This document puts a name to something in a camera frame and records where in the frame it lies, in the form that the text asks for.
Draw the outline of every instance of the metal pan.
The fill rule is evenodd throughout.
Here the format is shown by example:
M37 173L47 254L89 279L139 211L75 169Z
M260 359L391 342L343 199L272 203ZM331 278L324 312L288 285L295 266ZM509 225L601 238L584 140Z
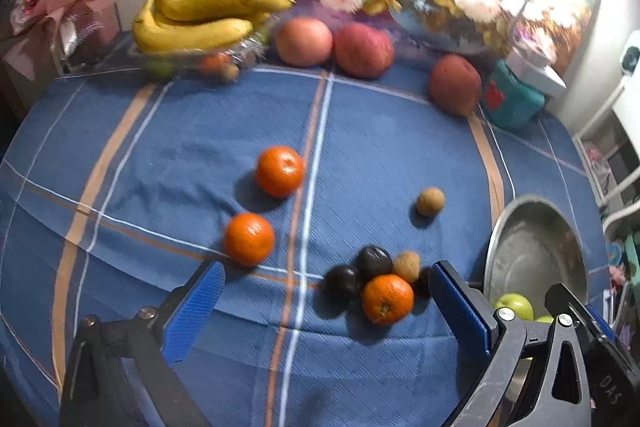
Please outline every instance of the metal pan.
M489 241L484 268L484 296L495 305L505 293L529 299L534 317L548 315L545 294L562 282L587 304L587 270L575 233L559 210L533 195L511 201L502 211ZM515 402L529 370L521 360L505 397Z

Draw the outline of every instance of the teal container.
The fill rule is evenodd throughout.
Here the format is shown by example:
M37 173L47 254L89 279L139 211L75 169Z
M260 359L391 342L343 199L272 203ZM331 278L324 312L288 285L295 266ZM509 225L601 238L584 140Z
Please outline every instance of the teal container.
M545 95L519 81L501 59L484 86L481 103L492 123L503 129L520 129L545 107Z

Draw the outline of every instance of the dark round fruit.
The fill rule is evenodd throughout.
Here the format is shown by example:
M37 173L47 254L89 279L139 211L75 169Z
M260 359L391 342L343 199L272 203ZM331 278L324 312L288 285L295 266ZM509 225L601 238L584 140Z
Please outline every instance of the dark round fruit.
M322 279L322 293L332 301L351 302L358 298L361 288L360 273L348 264L334 266Z
M428 299L431 297L431 292L429 291L429 271L431 267L425 266L420 270L420 277L414 283L414 291L416 295Z
M356 257L355 266L360 270L362 282L366 284L373 277L391 273L394 269L394 262L386 250L376 245L369 245L360 250Z

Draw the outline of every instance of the screw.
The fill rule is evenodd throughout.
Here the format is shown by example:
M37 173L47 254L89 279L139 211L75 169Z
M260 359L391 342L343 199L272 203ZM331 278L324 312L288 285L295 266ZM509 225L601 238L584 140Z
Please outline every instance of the screw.
M96 320L97 317L95 317L95 315L87 315L84 319L82 319L82 325L87 327L93 326Z
M138 312L138 317L148 321L156 316L156 309L153 306L145 306Z
M512 321L516 317L516 314L511 308L500 308L498 310L498 316L504 321Z
M565 328L568 328L574 323L571 317L566 313L561 313L558 315L558 322L562 324Z

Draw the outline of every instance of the green apple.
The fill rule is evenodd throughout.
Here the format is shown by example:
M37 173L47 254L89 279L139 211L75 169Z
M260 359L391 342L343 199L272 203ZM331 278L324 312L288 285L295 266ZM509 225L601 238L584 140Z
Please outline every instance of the green apple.
M509 308L513 310L513 312L523 321L533 320L533 308L531 303L527 301L526 297L523 297L519 293L505 293L495 301L495 308Z

